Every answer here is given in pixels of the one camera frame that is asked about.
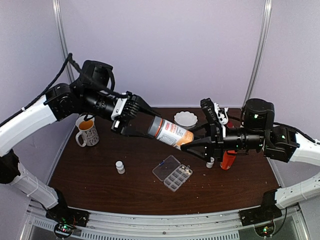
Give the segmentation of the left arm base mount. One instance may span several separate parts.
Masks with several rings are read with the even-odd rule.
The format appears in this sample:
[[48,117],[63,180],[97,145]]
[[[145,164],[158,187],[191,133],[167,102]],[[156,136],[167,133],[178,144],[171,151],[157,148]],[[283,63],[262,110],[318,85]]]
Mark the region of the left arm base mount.
[[90,213],[85,210],[67,208],[67,210],[47,209],[45,217],[72,227],[86,227]]

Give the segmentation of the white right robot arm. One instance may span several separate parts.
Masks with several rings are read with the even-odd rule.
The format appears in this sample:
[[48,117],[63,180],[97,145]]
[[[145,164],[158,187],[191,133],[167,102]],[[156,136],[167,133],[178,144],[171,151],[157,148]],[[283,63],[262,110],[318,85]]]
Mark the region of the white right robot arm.
[[320,164],[320,142],[309,137],[299,129],[275,119],[275,107],[271,102],[260,98],[246,101],[239,119],[241,127],[229,128],[219,119],[227,115],[226,110],[219,113],[209,99],[202,99],[201,109],[207,122],[201,126],[203,137],[183,144],[183,152],[209,162],[212,158],[222,161],[227,151],[262,151],[272,160],[284,163],[301,162],[315,166]]

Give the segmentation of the small white capped bottle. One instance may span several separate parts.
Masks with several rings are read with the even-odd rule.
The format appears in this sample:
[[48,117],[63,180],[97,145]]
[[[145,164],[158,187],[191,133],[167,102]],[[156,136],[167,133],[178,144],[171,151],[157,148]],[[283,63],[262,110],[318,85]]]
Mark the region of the small white capped bottle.
[[119,174],[124,174],[125,173],[125,167],[124,167],[124,164],[122,161],[118,160],[116,163],[115,163],[115,167],[116,167],[116,170]]

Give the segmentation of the clear plastic pill organizer box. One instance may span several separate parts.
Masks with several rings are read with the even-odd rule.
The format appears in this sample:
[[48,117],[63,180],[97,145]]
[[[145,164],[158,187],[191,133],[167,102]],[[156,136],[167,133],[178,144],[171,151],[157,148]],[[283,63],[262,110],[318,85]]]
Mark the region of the clear plastic pill organizer box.
[[182,164],[173,155],[159,163],[152,173],[172,192],[176,192],[193,174],[189,165]]

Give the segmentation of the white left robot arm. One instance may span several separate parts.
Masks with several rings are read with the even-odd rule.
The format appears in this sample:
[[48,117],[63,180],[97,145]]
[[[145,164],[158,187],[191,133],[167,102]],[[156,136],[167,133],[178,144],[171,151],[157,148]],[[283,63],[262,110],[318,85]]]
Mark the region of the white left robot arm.
[[142,97],[129,91],[115,92],[113,67],[109,64],[86,60],[80,67],[67,57],[63,67],[70,63],[79,73],[72,83],[55,84],[53,81],[31,103],[0,124],[0,182],[11,184],[37,200],[61,222],[72,218],[63,194],[27,171],[13,148],[25,138],[45,126],[59,122],[72,114],[93,115],[112,122],[111,130],[128,137],[147,137],[128,128],[139,112],[159,116]]

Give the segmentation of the white orange vitamin bottle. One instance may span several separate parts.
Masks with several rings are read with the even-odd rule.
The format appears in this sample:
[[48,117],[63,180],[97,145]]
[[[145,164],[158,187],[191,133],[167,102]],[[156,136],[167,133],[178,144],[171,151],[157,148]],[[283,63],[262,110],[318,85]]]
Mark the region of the white orange vitamin bottle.
[[147,134],[178,150],[181,150],[182,145],[194,140],[194,134],[191,131],[159,116],[154,117]]

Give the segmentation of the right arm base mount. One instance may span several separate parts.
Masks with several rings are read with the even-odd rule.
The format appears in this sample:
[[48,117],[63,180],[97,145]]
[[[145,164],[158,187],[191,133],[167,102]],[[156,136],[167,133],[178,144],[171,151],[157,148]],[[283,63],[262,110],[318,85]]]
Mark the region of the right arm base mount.
[[241,210],[238,213],[243,227],[271,221],[282,216],[282,211],[277,207],[263,208],[260,206]]

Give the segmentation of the orange cylindrical bottle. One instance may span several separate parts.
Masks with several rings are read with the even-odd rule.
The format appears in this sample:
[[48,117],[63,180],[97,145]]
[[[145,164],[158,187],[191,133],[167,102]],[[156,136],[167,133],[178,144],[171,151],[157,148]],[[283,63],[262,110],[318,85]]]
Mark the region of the orange cylindrical bottle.
[[223,154],[222,162],[220,163],[220,168],[223,170],[229,170],[236,159],[235,150],[226,150]]

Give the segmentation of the small white pill bottle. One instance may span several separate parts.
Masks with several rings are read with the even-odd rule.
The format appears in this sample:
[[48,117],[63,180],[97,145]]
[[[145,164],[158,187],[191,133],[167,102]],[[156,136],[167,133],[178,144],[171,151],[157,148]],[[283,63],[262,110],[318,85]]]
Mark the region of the small white pill bottle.
[[212,158],[210,159],[210,162],[207,162],[207,163],[206,163],[206,167],[207,167],[208,169],[211,169],[211,168],[214,166],[214,163],[215,163],[215,159],[212,157]]

